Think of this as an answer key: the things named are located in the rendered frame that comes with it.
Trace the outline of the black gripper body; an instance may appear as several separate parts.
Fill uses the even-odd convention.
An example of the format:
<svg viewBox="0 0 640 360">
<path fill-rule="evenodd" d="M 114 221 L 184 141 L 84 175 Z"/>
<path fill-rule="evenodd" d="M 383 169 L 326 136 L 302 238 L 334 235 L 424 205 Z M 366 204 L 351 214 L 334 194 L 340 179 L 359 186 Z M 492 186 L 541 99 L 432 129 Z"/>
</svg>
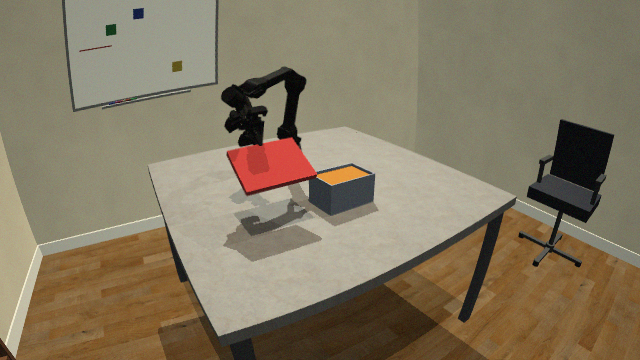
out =
<svg viewBox="0 0 640 360">
<path fill-rule="evenodd" d="M 250 108 L 250 110 L 248 110 L 249 108 Z M 268 110 L 267 110 L 267 108 L 265 106 L 262 105 L 262 106 L 256 106 L 256 107 L 245 106 L 245 107 L 242 107 L 240 109 L 240 111 L 242 111 L 245 114 L 245 116 L 247 115 L 247 112 L 248 112 L 248 116 L 246 116 L 247 120 L 244 120 L 244 121 L 241 122 L 241 124 L 242 124 L 241 130 L 245 130 L 245 131 L 239 137 L 239 140 L 238 140 L 239 147 L 253 145 L 250 141 L 243 141 L 242 140 L 242 143 L 241 143 L 241 139 L 243 139 L 244 135 L 252 134 L 250 131 L 246 130 L 247 125 L 249 123 L 262 121 L 261 117 L 258 117 L 258 115 L 262 114 L 262 116 L 265 117 L 267 115 Z M 262 112 L 262 111 L 264 111 L 264 112 Z M 252 116 L 251 116 L 251 113 L 253 113 Z M 251 117 L 252 119 L 249 119 L 249 117 Z"/>
</svg>

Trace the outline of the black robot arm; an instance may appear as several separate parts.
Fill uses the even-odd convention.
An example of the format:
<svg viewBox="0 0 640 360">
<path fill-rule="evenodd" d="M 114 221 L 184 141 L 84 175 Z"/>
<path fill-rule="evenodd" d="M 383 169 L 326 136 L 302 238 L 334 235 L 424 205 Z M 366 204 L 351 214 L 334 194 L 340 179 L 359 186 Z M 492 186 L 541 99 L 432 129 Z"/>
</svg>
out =
<svg viewBox="0 0 640 360">
<path fill-rule="evenodd" d="M 283 124 L 278 127 L 277 137 L 279 140 L 293 138 L 297 146 L 299 146 L 302 138 L 297 136 L 295 119 L 299 94 L 304 90 L 304 86 L 306 85 L 306 78 L 303 77 L 304 76 L 299 75 L 291 68 L 281 67 L 279 70 L 261 78 L 251 78 L 246 80 L 243 84 L 238 86 L 241 90 L 237 88 L 237 85 L 232 84 L 231 87 L 226 88 L 221 94 L 222 101 L 236 109 L 236 111 L 230 111 L 224 127 L 229 133 L 238 128 L 241 130 L 241 122 L 247 120 L 247 118 L 240 109 L 245 106 L 252 106 L 249 98 L 257 99 L 265 94 L 268 88 L 285 80 L 287 99 L 284 121 Z"/>
</svg>

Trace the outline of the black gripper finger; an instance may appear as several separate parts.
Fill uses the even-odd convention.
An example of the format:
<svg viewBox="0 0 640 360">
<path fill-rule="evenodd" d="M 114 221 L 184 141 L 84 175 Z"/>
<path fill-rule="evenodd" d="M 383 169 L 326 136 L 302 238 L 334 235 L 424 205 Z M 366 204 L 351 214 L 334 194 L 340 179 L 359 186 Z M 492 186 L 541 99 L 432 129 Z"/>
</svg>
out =
<svg viewBox="0 0 640 360">
<path fill-rule="evenodd" d="M 246 140 L 250 141 L 253 145 L 257 145 L 258 144 L 256 139 L 253 137 L 253 134 L 244 135 L 243 140 L 244 141 L 246 141 Z"/>
<path fill-rule="evenodd" d="M 246 130 L 253 134 L 259 146 L 263 145 L 264 123 L 264 121 L 249 123 L 246 128 Z"/>
</svg>

